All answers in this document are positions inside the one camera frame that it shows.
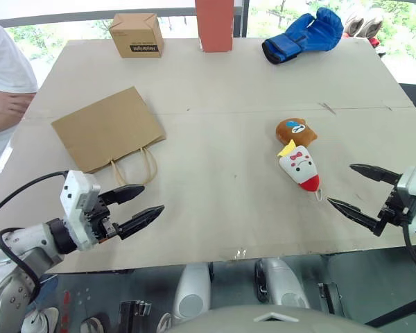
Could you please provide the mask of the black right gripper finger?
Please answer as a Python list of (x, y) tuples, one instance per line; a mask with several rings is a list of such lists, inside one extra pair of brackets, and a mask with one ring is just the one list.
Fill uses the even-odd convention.
[(367, 228), (374, 235), (379, 237), (383, 232), (385, 224), (380, 220), (362, 213), (358, 207), (335, 198), (327, 198), (327, 201), (346, 218)]
[(368, 164), (350, 164), (352, 170), (361, 175), (377, 182), (386, 182), (390, 185), (395, 185), (401, 178), (400, 173), (395, 173), (379, 166), (372, 166)]

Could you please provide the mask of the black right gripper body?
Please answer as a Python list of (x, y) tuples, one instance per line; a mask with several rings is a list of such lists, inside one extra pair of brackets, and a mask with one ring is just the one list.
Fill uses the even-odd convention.
[(379, 228), (384, 229), (387, 224), (395, 226), (408, 225), (407, 214), (404, 214), (405, 208), (404, 202), (395, 185), (378, 213)]

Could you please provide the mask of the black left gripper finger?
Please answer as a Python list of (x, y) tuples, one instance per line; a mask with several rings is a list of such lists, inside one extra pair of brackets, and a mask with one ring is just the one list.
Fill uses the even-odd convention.
[(118, 227), (118, 236), (124, 240), (146, 228), (162, 213), (164, 208), (163, 205), (150, 207), (135, 214), (129, 221), (122, 223)]
[(98, 195), (97, 207), (104, 208), (114, 203), (120, 205), (128, 202), (143, 192), (143, 185), (124, 185)]

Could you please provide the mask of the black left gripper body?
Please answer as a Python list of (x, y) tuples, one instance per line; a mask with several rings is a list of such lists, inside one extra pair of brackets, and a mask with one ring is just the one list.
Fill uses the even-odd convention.
[(119, 235), (119, 225), (111, 222), (110, 210), (101, 197), (85, 212), (85, 218), (99, 244)]

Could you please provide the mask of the person's bare hand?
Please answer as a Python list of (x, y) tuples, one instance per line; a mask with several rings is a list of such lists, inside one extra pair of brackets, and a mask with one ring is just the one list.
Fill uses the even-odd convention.
[(24, 114), (34, 94), (11, 94), (0, 92), (0, 111), (7, 114)]

